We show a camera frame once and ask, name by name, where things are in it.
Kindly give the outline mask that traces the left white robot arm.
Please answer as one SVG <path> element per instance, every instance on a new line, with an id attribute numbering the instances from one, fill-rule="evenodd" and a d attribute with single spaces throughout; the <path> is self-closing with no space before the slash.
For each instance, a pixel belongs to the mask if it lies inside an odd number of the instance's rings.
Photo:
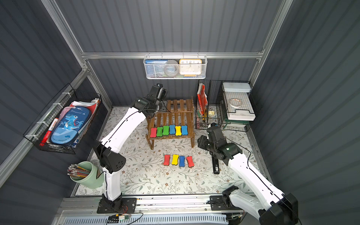
<path id="1" fill-rule="evenodd" d="M 152 118 L 161 109 L 161 103 L 166 96 L 166 89 L 158 83 L 151 87 L 150 92 L 135 100 L 121 121 L 98 144 L 95 153 L 105 176 L 107 200 L 115 202 L 120 199 L 121 169 L 126 158 L 120 154 L 121 148 L 133 131 L 145 119 Z"/>

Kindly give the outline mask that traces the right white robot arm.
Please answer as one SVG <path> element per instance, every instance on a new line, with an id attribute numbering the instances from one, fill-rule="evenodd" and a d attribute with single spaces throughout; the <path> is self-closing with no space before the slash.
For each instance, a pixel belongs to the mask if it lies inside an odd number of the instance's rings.
<path id="1" fill-rule="evenodd" d="M 249 161 L 243 147 L 228 140 L 222 129 L 213 123 L 207 128 L 207 135 L 197 140 L 198 147 L 239 175 L 255 194 L 252 197 L 233 185 L 222 192 L 220 200 L 211 200 L 229 210 L 242 209 L 262 225 L 296 225 L 301 222 L 298 215 L 298 200 L 292 194 L 284 194 L 271 184 Z"/>

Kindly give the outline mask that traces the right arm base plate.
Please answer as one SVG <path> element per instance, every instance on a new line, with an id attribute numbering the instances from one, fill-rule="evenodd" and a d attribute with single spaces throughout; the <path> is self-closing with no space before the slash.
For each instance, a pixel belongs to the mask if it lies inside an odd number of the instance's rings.
<path id="1" fill-rule="evenodd" d="M 212 211 L 244 211 L 244 209 L 226 202 L 223 196 L 210 196 L 207 204 L 210 205 Z"/>

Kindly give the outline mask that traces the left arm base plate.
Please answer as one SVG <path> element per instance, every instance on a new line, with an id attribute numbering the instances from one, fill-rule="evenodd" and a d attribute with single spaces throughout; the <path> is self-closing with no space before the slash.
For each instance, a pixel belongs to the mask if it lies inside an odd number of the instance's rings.
<path id="1" fill-rule="evenodd" d="M 110 201 L 106 197 L 103 197 L 98 204 L 97 214 L 134 213 L 136 205 L 136 198 L 121 198 L 115 201 Z"/>

